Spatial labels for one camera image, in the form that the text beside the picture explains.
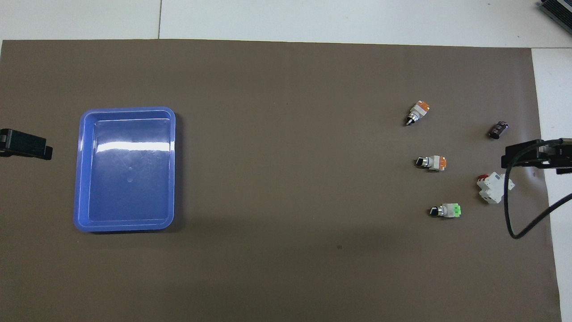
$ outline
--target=blue tray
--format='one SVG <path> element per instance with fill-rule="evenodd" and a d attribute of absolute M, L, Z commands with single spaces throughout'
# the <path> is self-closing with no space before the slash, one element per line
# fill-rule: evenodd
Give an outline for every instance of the blue tray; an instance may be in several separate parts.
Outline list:
<path fill-rule="evenodd" d="M 174 216 L 175 114 L 91 109 L 80 121 L 74 223 L 82 231 L 163 229 Z"/>

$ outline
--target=brown mat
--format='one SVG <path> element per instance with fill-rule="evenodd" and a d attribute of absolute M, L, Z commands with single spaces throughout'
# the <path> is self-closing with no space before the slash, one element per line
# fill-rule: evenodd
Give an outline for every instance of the brown mat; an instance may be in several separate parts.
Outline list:
<path fill-rule="evenodd" d="M 548 219 L 515 241 L 475 183 L 540 137 L 529 49 L 5 41 L 0 68 L 0 126 L 54 147 L 0 159 L 2 321 L 560 320 Z M 78 231 L 81 114 L 147 106 L 177 114 L 173 225 Z M 520 230 L 546 187 L 513 173 Z"/>

